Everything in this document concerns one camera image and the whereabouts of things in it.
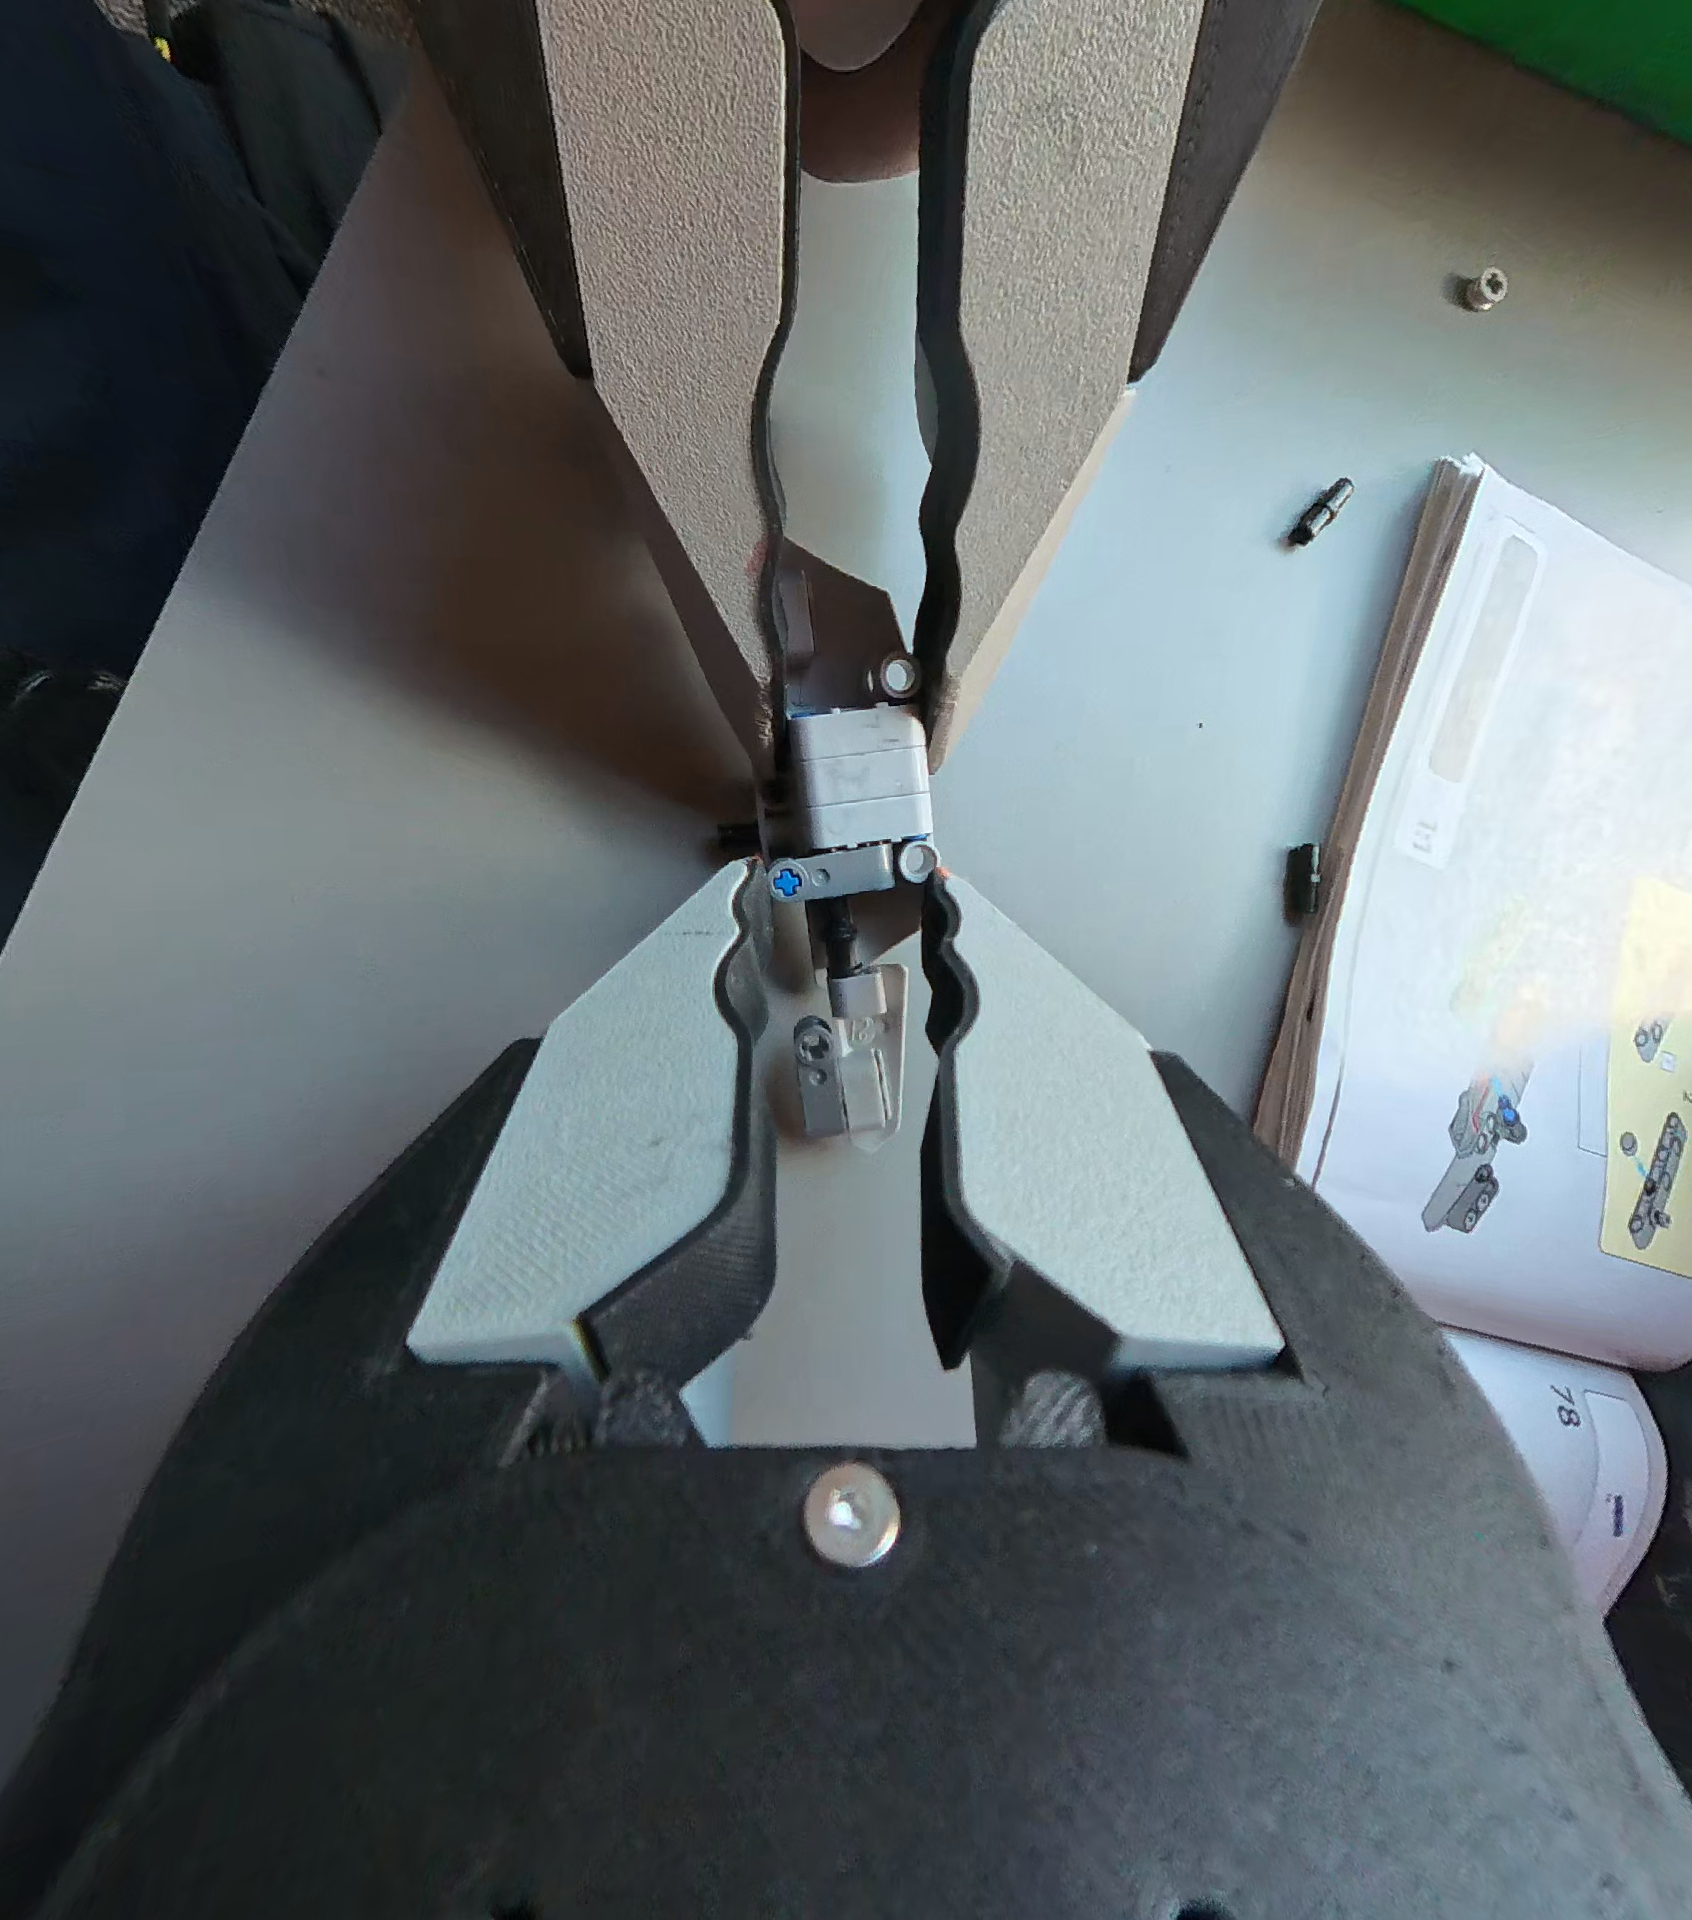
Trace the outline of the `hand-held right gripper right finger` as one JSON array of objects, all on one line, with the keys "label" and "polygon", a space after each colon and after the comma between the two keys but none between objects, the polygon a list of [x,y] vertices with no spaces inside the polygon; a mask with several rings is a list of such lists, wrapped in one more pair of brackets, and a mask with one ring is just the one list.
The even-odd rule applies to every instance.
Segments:
[{"label": "hand-held right gripper right finger", "polygon": [[942,1366],[1277,1362],[1285,1336],[1146,1038],[964,879],[930,879],[921,940],[921,1278]]}]

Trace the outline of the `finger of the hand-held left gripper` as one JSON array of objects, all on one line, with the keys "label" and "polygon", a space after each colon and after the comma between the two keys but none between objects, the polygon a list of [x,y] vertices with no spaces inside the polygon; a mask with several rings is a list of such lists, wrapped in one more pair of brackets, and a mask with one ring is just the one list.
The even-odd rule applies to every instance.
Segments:
[{"label": "finger of the hand-held left gripper", "polygon": [[932,724],[978,713],[1128,408],[1204,4],[973,4],[921,128],[934,438],[915,646]]},{"label": "finger of the hand-held left gripper", "polygon": [[770,2],[538,4],[590,356],[637,525],[744,753],[774,753],[797,61]]}]

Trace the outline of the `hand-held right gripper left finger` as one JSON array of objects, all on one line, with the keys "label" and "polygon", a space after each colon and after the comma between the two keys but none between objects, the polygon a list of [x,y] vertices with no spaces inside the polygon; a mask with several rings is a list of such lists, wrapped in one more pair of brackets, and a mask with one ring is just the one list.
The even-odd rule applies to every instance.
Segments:
[{"label": "hand-held right gripper left finger", "polygon": [[706,880],[546,1031],[406,1336],[428,1365],[695,1380],[777,1285],[764,871]]}]

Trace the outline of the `dark grey lego linkage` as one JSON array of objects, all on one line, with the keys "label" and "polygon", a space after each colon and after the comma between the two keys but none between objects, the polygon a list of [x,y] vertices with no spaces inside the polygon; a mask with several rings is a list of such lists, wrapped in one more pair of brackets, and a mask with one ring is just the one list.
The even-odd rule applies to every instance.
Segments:
[{"label": "dark grey lego linkage", "polygon": [[792,1077],[811,1141],[872,1154],[902,1131],[913,939],[934,858],[915,837],[784,857],[767,872],[788,943]]}]

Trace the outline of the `light grey lego block assembly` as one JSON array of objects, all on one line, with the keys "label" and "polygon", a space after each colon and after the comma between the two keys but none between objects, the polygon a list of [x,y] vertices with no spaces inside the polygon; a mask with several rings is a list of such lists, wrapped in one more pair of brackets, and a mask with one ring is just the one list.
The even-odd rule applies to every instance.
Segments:
[{"label": "light grey lego block assembly", "polygon": [[787,750],[763,803],[767,850],[806,857],[927,838],[925,673],[888,593],[788,541],[777,606]]}]

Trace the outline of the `lego instruction booklet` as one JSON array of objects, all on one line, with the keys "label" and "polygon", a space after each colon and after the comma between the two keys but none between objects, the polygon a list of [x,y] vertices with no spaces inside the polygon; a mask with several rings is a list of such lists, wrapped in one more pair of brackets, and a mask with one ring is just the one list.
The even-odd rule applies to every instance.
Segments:
[{"label": "lego instruction booklet", "polygon": [[1692,1361],[1692,586],[1434,464],[1257,1131],[1512,1436],[1608,1614]]}]

